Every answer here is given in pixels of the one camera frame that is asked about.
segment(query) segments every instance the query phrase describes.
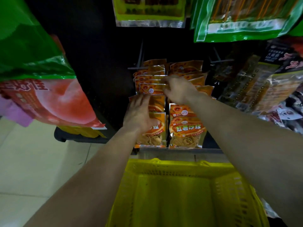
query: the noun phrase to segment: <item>forearm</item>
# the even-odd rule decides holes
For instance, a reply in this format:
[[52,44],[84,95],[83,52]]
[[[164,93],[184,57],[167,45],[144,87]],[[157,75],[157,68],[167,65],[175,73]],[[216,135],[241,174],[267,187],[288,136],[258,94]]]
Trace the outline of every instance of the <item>forearm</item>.
[[137,135],[120,129],[25,226],[104,226]]
[[303,207],[303,137],[200,93],[188,104],[241,175],[279,215],[294,220]]

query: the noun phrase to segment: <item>price tag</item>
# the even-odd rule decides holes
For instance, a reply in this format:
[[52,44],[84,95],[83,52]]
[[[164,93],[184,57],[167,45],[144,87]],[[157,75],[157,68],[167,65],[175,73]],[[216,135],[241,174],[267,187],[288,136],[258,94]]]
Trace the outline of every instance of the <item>price tag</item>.
[[295,119],[301,119],[303,118],[302,115],[298,114],[291,108],[278,108],[277,109],[278,115],[280,119],[283,120],[295,120]]

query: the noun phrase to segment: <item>tile floor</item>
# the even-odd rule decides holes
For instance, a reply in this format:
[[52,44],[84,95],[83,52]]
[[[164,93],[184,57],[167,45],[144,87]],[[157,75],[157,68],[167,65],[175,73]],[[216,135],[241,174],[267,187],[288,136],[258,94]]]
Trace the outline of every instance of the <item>tile floor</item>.
[[61,143],[55,126],[0,119],[0,227],[23,226],[102,144]]

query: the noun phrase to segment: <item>yellow basket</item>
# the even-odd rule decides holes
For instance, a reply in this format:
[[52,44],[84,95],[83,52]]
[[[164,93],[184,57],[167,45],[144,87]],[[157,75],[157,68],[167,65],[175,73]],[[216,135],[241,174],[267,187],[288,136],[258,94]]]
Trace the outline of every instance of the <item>yellow basket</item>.
[[130,159],[107,226],[269,227],[254,189],[229,163]]

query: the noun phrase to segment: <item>round white logo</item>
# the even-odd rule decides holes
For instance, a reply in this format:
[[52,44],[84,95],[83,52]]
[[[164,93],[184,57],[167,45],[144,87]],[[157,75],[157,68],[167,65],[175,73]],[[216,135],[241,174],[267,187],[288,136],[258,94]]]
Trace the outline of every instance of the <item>round white logo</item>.
[[183,110],[183,111],[181,112],[181,114],[182,114],[183,116],[186,116],[186,115],[188,114],[188,111],[187,111],[187,110]]

